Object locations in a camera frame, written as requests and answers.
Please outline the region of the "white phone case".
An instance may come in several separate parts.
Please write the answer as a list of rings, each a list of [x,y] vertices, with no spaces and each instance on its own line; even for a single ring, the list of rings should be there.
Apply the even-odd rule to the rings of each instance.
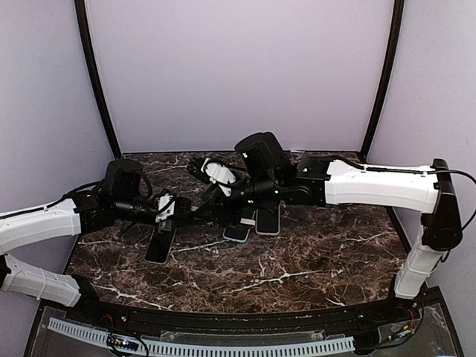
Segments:
[[[254,219],[241,218],[239,223],[242,224],[242,225],[254,226],[256,224],[256,221]]]

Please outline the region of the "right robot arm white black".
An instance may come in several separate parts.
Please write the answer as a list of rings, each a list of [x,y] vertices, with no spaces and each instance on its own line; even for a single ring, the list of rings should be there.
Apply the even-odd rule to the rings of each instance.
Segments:
[[[379,315],[388,323],[399,320],[443,255],[462,241],[465,225],[446,161],[431,165],[389,167],[357,164],[338,155],[305,157],[291,162],[271,132],[242,139],[236,152],[247,177],[237,178],[234,169],[211,158],[198,165],[202,181],[221,192],[210,207],[225,222],[246,207],[262,208],[269,202],[288,205],[378,205],[405,208],[421,215],[415,243],[397,273],[393,295],[384,301]]]

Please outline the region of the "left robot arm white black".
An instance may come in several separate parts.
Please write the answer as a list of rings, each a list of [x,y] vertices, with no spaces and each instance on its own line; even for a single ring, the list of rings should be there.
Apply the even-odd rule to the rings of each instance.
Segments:
[[[75,307],[87,323],[99,324],[105,309],[87,278],[53,273],[11,252],[57,237],[101,231],[118,220],[152,225],[158,234],[167,235],[192,213],[187,198],[168,190],[155,195],[140,162],[111,161],[100,181],[75,188],[55,202],[1,215],[1,290]]]

